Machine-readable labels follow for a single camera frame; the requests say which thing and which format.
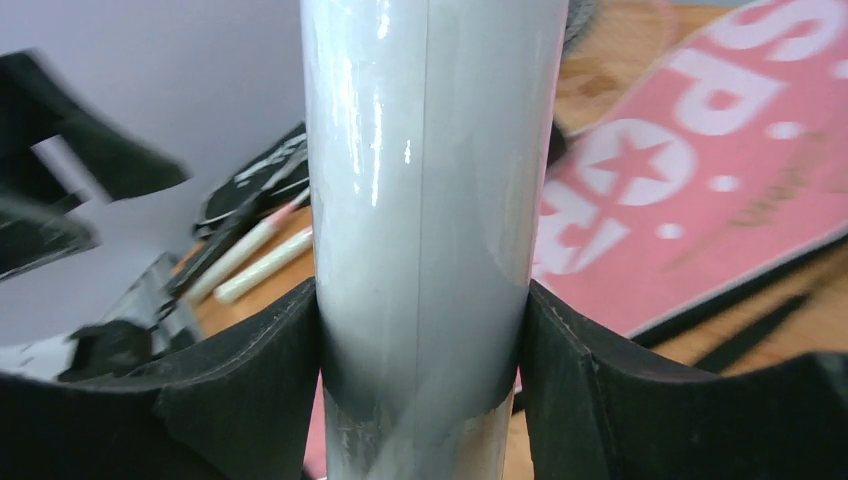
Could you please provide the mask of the white shuttlecock tube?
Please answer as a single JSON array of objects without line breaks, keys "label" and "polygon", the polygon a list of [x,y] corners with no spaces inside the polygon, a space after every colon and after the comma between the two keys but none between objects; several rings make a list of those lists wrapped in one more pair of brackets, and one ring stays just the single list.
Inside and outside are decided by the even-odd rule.
[{"label": "white shuttlecock tube", "polygon": [[331,479],[498,479],[564,1],[305,1]]}]

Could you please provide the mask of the pink racket cover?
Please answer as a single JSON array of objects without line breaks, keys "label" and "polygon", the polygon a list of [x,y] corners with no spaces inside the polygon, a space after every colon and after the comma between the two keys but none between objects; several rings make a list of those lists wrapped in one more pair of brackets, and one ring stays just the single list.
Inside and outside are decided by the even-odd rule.
[{"label": "pink racket cover", "polygon": [[846,79],[843,1],[757,1],[691,37],[545,165],[528,296],[634,342],[845,235]]}]

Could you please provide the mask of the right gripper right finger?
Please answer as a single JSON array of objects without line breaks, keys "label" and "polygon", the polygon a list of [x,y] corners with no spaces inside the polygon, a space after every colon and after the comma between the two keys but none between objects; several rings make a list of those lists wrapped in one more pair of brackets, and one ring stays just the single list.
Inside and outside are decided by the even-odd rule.
[{"label": "right gripper right finger", "polygon": [[538,479],[843,479],[847,358],[731,377],[682,365],[529,291],[520,376]]}]

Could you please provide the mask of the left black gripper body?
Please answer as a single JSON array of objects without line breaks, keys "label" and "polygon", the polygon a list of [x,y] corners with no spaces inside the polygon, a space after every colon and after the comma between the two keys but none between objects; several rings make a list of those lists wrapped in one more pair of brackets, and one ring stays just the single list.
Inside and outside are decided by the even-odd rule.
[{"label": "left black gripper body", "polygon": [[32,50],[1,57],[1,276],[94,249],[78,208],[175,187],[186,169],[91,112]]}]

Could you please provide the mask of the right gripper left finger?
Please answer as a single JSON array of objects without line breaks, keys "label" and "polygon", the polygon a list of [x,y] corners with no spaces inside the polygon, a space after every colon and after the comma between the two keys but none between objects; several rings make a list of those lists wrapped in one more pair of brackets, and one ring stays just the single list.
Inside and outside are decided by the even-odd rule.
[{"label": "right gripper left finger", "polygon": [[121,377],[1,377],[5,479],[297,479],[321,329],[307,279]]}]

